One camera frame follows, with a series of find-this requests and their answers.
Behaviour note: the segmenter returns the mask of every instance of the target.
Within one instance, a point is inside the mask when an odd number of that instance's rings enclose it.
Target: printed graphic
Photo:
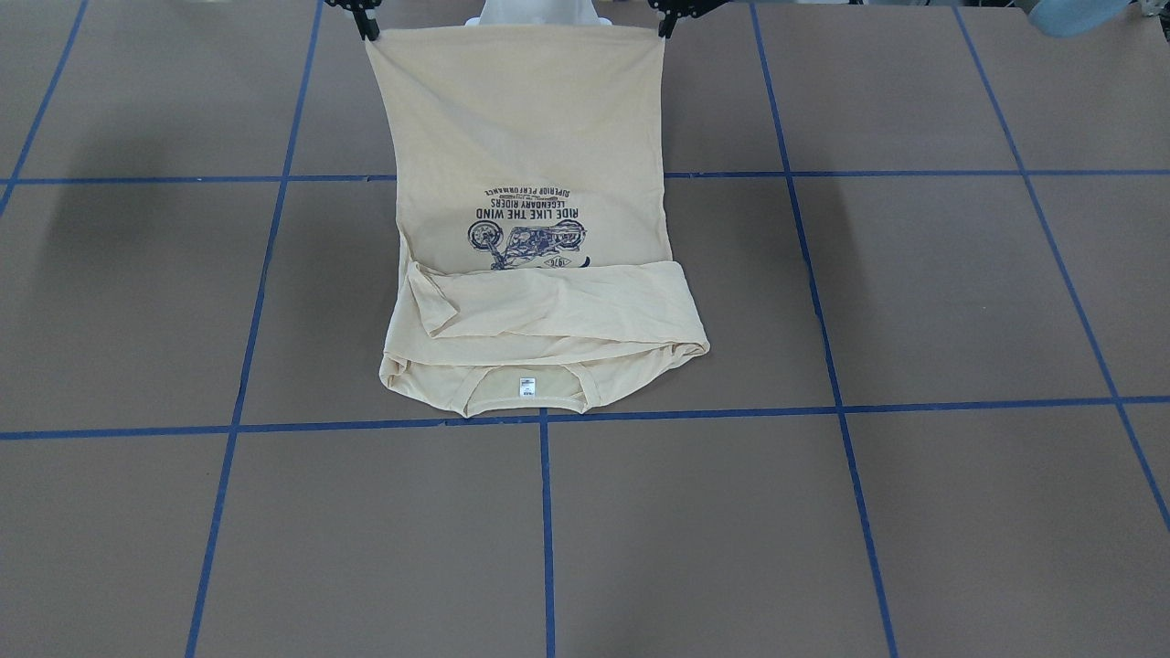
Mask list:
[[[480,252],[491,254],[491,269],[512,269],[536,259],[545,267],[570,267],[573,259],[563,252],[579,252],[585,226],[578,221],[579,208],[569,207],[569,190],[560,187],[496,187],[484,190],[488,207],[476,208],[477,221],[467,229],[467,240]],[[498,221],[521,221],[504,240]],[[559,220],[552,225],[532,221]],[[589,267],[586,256],[577,267]]]
[[[490,252],[494,262],[491,269],[511,269],[541,256],[560,254],[560,252],[580,251],[585,240],[585,227],[581,222],[565,219],[552,226],[517,226],[508,234],[508,244],[500,251],[500,241],[504,232],[490,219],[481,219],[467,229],[467,239],[481,252]],[[549,267],[565,267],[573,261],[557,255],[544,261]],[[589,266],[589,258],[580,267]]]

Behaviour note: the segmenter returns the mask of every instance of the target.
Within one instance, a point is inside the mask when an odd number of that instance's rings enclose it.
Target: blue tape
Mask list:
[[[840,171],[668,171],[665,178],[889,178],[921,176],[1019,176],[1018,170],[997,169],[938,169],[938,170],[840,170]],[[1094,170],[1027,170],[1030,176],[1170,176],[1170,169],[1094,169]],[[295,173],[284,176],[128,176],[82,178],[12,178],[0,179],[0,185],[151,185],[194,183],[374,183],[394,181],[394,173]]]
[[[768,88],[768,102],[772,109],[772,122],[776,128],[776,140],[780,149],[780,160],[784,163],[785,181],[789,187],[789,198],[792,203],[792,219],[796,222],[797,237],[800,241],[800,255],[804,258],[805,268],[808,274],[808,293],[812,296],[813,311],[817,314],[817,322],[820,324],[820,337],[825,349],[825,368],[828,370],[828,382],[833,389],[833,404],[837,413],[838,425],[841,430],[841,443],[845,448],[845,457],[849,466],[849,478],[853,481],[853,495],[858,506],[858,519],[861,522],[861,534],[866,543],[866,554],[869,557],[869,571],[873,576],[874,592],[878,597],[878,608],[881,614],[882,629],[886,633],[886,646],[890,658],[897,658],[897,640],[894,637],[894,623],[890,619],[889,605],[886,601],[886,585],[881,575],[881,564],[878,560],[878,548],[874,544],[873,532],[869,528],[869,512],[866,508],[866,496],[861,487],[861,474],[858,472],[856,458],[853,452],[853,439],[849,436],[849,424],[845,414],[845,405],[841,402],[841,388],[837,378],[837,366],[833,363],[833,349],[828,338],[828,327],[825,323],[825,314],[820,303],[820,293],[817,289],[817,274],[813,270],[812,255],[808,251],[808,240],[805,235],[804,220],[800,214],[800,203],[797,198],[796,180],[792,177],[792,166],[789,160],[787,146],[784,140],[784,128],[780,123],[780,111],[776,102],[776,91],[772,88],[772,74],[768,66],[768,54],[764,49],[764,37],[759,30],[759,16],[756,13],[756,4],[749,6],[751,11],[751,25],[756,33],[756,48],[759,53],[759,64],[764,74],[764,83]]]
[[[1007,126],[1007,119],[1004,117],[1003,109],[999,107],[999,100],[996,98],[996,92],[991,89],[991,81],[987,78],[987,73],[983,68],[983,62],[979,60],[979,53],[975,48],[975,41],[971,40],[971,34],[968,32],[966,23],[963,21],[963,14],[958,11],[958,7],[951,7],[951,12],[955,14],[955,20],[958,21],[959,30],[963,33],[963,39],[966,41],[968,49],[971,52],[971,59],[975,60],[975,68],[979,71],[979,78],[983,81],[983,88],[987,91],[987,98],[991,100],[992,109],[996,110],[996,117],[999,119],[999,126],[1003,129],[1004,137],[1007,139],[1007,145],[1011,148],[1012,157],[1016,158],[1016,165],[1019,167],[1019,174],[1024,178],[1024,185],[1027,187],[1028,197],[1032,199],[1032,207],[1035,210],[1037,219],[1040,220],[1040,227],[1044,229],[1044,235],[1048,240],[1048,248],[1052,251],[1052,258],[1057,261],[1057,267],[1060,269],[1060,276],[1065,281],[1065,288],[1067,288],[1068,296],[1073,301],[1073,307],[1076,309],[1076,316],[1080,317],[1081,327],[1085,329],[1085,336],[1088,338],[1089,347],[1093,349],[1093,356],[1096,357],[1097,366],[1101,369],[1101,376],[1104,378],[1106,386],[1109,389],[1110,399],[1117,409],[1117,416],[1121,418],[1121,424],[1126,429],[1126,434],[1129,437],[1129,444],[1134,448],[1134,454],[1137,457],[1137,461],[1142,467],[1142,473],[1145,475],[1145,482],[1149,485],[1150,494],[1154,496],[1154,502],[1157,505],[1158,512],[1162,514],[1162,522],[1165,525],[1166,530],[1170,530],[1170,509],[1166,508],[1165,499],[1162,496],[1162,491],[1158,488],[1158,482],[1154,477],[1154,471],[1150,469],[1149,461],[1145,459],[1145,452],[1142,450],[1141,441],[1137,440],[1137,434],[1134,432],[1134,427],[1129,421],[1129,414],[1126,412],[1122,397],[1117,392],[1117,385],[1114,383],[1113,375],[1109,372],[1109,365],[1104,361],[1101,345],[1097,343],[1096,335],[1093,333],[1088,314],[1085,313],[1085,307],[1081,304],[1080,295],[1076,294],[1076,287],[1073,285],[1073,277],[1069,275],[1068,268],[1065,266],[1065,259],[1060,255],[1057,238],[1052,233],[1052,227],[1048,225],[1048,218],[1045,215],[1044,207],[1040,205],[1040,198],[1037,196],[1035,187],[1032,185],[1032,177],[1024,166],[1024,158],[1020,156],[1019,149],[1016,145],[1016,139],[1012,137],[1012,131]]]
[[[1170,396],[1122,397],[1123,404],[1170,404]],[[1113,398],[1054,398],[1023,400],[970,400],[932,402],[906,404],[854,404],[842,405],[841,411],[851,416],[867,413],[911,413],[931,411],[978,411],[993,409],[1049,409],[1079,406],[1110,406]],[[598,413],[549,414],[546,423],[608,423],[620,420],[683,420],[700,418],[772,418],[784,416],[833,416],[835,406],[786,406],[772,409],[696,409],[682,411],[627,411]],[[0,441],[101,439],[122,437],[171,437],[187,434],[227,434],[233,430],[239,434],[275,432],[332,432],[360,430],[399,430],[410,427],[463,427],[480,425],[536,425],[542,423],[538,414],[477,416],[475,418],[407,418],[384,420],[333,420],[318,423],[261,423],[232,425],[192,425],[180,427],[108,427],[92,430],[28,430],[0,432]]]
[[[199,644],[199,629],[202,624],[204,603],[207,599],[207,588],[211,583],[212,563],[215,558],[215,544],[219,540],[220,521],[223,516],[223,502],[227,498],[228,481],[232,477],[232,460],[235,455],[235,444],[239,432],[240,420],[243,416],[243,400],[248,393],[248,377],[252,372],[252,358],[256,349],[256,335],[260,331],[260,317],[264,307],[264,283],[268,280],[268,267],[273,260],[273,249],[276,244],[276,233],[281,225],[281,213],[284,210],[284,194],[288,190],[288,177],[292,167],[292,155],[296,150],[297,131],[301,126],[301,115],[304,110],[304,98],[309,91],[309,77],[312,71],[312,59],[317,50],[317,34],[321,29],[321,14],[324,4],[316,2],[316,12],[312,18],[312,30],[309,35],[309,52],[304,57],[304,70],[301,75],[301,89],[297,92],[296,111],[292,114],[292,129],[289,131],[289,143],[284,152],[284,170],[281,174],[281,187],[276,194],[276,207],[273,211],[273,222],[268,231],[268,245],[264,248],[264,261],[260,270],[260,283],[256,287],[256,304],[252,314],[252,327],[248,330],[248,344],[243,352],[243,364],[240,368],[240,391],[236,395],[235,409],[232,412],[233,431],[228,434],[227,446],[223,451],[223,466],[220,471],[219,489],[215,494],[215,508],[212,513],[211,529],[207,534],[207,550],[204,554],[204,568],[199,576],[199,589],[195,594],[195,605],[191,615],[191,630],[187,633],[186,658],[194,658],[195,647]]]
[[[69,61],[69,54],[73,53],[74,42],[77,41],[77,33],[81,32],[81,21],[85,18],[85,9],[89,8],[89,0],[82,0],[81,5],[77,7],[77,15],[74,16],[74,25],[69,29],[69,37],[66,39],[66,47],[61,49],[61,59],[57,60],[57,68],[53,71],[53,77],[49,78],[49,87],[44,90],[44,97],[41,98],[41,105],[36,109],[36,115],[33,117],[33,125],[28,129],[28,135],[25,136],[25,144],[20,148],[20,156],[16,157],[16,165],[12,169],[12,176],[8,177],[8,183],[5,185],[4,194],[0,196],[0,217],[4,217],[4,211],[8,207],[8,200],[12,199],[12,192],[15,190],[15,184],[20,179],[20,171],[25,169],[25,160],[28,159],[28,152],[33,148],[33,140],[36,139],[36,132],[41,129],[41,122],[44,121],[44,112],[49,109],[49,101],[53,100],[53,92],[57,89],[57,82],[61,81],[61,74],[66,70],[66,62]]]
[[[549,410],[542,409],[541,420],[541,509],[544,516],[544,644],[546,658],[557,654],[557,614],[553,588],[552,551],[552,474],[549,465]]]

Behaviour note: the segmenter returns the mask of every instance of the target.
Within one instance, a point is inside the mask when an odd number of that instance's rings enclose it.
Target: blue object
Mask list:
[[[1076,36],[1116,16],[1127,5],[1129,0],[1040,0],[1027,20],[1048,36]]]

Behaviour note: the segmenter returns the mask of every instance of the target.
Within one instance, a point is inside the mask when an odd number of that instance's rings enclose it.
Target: work surface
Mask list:
[[[666,210],[711,354],[584,417],[378,382],[394,160],[344,12],[0,1],[0,89],[5,657],[1170,646],[1152,20],[681,23]]]

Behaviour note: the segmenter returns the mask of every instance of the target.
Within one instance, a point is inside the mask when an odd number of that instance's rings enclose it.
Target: white object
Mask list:
[[[390,29],[366,52],[398,160],[388,389],[583,412],[707,354],[662,208],[656,32]]]
[[[613,25],[590,0],[486,0],[467,25]]]

